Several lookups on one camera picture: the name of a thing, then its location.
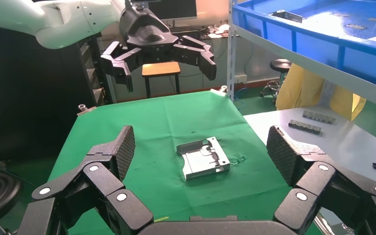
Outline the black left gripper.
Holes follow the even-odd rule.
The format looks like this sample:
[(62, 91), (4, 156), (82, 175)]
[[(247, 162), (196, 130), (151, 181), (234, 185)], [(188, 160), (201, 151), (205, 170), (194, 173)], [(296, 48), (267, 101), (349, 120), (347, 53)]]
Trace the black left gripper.
[(142, 63), (174, 60), (196, 66), (208, 80), (215, 80), (217, 65), (211, 46), (190, 36), (178, 39), (150, 9), (132, 6), (124, 10), (119, 30), (126, 46), (113, 41), (102, 53), (101, 62), (105, 73), (128, 92), (134, 91), (131, 72)]

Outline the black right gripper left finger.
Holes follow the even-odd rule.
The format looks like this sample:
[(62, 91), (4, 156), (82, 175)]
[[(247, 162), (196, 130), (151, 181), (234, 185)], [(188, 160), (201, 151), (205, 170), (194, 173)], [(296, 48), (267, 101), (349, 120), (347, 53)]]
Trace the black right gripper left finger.
[(124, 185), (135, 152), (132, 126), (110, 142), (93, 146), (72, 170), (32, 193), (20, 235), (66, 235), (89, 210), (96, 210), (117, 235), (136, 235), (153, 222), (152, 212)]

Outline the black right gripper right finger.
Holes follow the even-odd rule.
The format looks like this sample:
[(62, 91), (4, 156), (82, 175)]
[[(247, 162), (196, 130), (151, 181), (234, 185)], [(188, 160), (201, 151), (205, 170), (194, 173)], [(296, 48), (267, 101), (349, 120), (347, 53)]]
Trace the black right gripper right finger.
[(376, 181), (336, 163), (318, 146), (292, 139), (280, 126), (269, 129), (266, 147), (291, 187), (275, 221), (303, 235), (325, 208), (355, 234), (376, 235)]

